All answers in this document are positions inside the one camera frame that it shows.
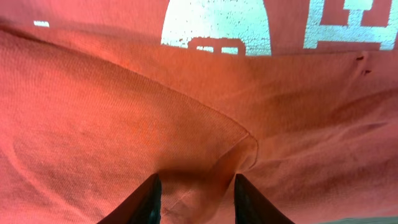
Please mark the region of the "red printed t-shirt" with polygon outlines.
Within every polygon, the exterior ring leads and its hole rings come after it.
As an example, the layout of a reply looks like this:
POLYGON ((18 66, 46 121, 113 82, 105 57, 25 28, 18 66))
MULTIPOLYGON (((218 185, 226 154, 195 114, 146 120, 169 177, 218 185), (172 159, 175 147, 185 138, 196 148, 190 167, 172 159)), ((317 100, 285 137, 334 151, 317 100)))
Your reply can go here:
POLYGON ((1 222, 397 221, 396 1, 2 1, 1 222))

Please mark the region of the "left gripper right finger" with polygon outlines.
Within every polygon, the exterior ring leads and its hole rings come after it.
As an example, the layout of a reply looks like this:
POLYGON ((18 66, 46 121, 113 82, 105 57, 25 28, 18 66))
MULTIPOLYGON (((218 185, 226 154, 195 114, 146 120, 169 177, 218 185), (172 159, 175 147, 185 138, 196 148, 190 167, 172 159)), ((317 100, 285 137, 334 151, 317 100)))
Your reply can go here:
POLYGON ((242 174, 234 181, 235 224, 294 224, 242 174))

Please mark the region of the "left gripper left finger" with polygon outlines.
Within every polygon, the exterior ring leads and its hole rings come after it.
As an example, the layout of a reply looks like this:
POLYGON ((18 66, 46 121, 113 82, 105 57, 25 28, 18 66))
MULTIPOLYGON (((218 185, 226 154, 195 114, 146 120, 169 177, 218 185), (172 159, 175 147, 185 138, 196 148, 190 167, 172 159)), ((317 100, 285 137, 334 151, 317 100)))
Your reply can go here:
POLYGON ((98 224, 159 224, 161 196, 159 175, 152 174, 98 224))

